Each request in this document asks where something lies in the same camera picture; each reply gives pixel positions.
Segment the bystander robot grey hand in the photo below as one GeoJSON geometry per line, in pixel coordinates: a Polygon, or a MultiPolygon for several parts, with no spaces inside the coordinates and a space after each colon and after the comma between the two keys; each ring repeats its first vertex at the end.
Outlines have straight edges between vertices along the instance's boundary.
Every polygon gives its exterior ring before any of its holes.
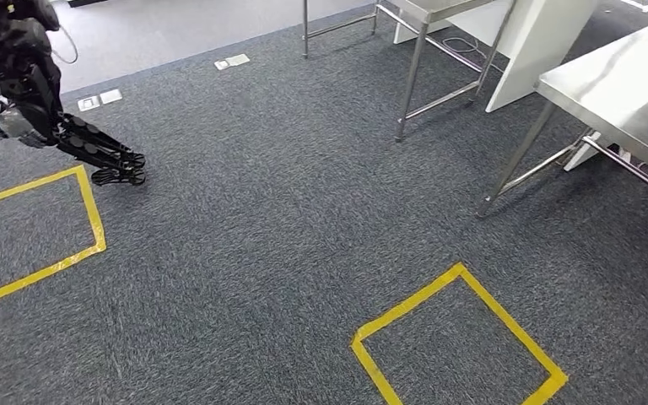
{"type": "Polygon", "coordinates": [[[48,139],[43,137],[16,108],[0,113],[0,132],[6,138],[15,138],[31,148],[43,149],[48,139]]]}

